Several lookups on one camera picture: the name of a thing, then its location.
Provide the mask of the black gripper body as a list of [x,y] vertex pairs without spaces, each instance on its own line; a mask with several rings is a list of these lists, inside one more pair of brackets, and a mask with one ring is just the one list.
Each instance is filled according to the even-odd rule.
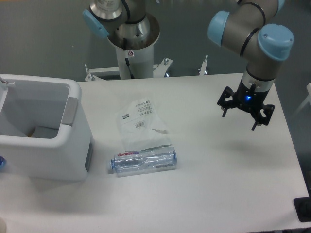
[[250,87],[246,87],[242,81],[240,81],[239,87],[235,93],[235,104],[240,110],[248,113],[253,112],[255,114],[262,111],[263,114],[270,113],[270,108],[263,102],[268,95],[268,91],[257,92]]

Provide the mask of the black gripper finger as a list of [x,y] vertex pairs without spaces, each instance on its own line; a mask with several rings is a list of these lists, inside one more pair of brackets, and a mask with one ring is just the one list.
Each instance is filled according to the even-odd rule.
[[254,131],[257,126],[261,125],[268,126],[274,109],[275,106],[272,104],[262,104],[261,106],[251,108],[251,116],[255,120],[251,130]]
[[233,90],[227,86],[218,99],[217,105],[219,105],[223,111],[222,117],[225,117],[228,109],[233,109],[235,107],[234,94]]

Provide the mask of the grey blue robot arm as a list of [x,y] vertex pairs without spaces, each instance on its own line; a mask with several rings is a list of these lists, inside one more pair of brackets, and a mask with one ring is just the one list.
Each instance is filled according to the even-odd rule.
[[[224,112],[238,108],[249,113],[254,126],[268,125],[275,106],[264,100],[289,57],[293,33],[269,23],[283,7],[282,0],[239,0],[234,13],[217,12],[207,36],[247,60],[238,89],[226,87],[218,105]],[[89,29],[115,47],[122,79],[153,78],[154,44],[160,35],[156,18],[143,0],[94,0],[82,13]]]

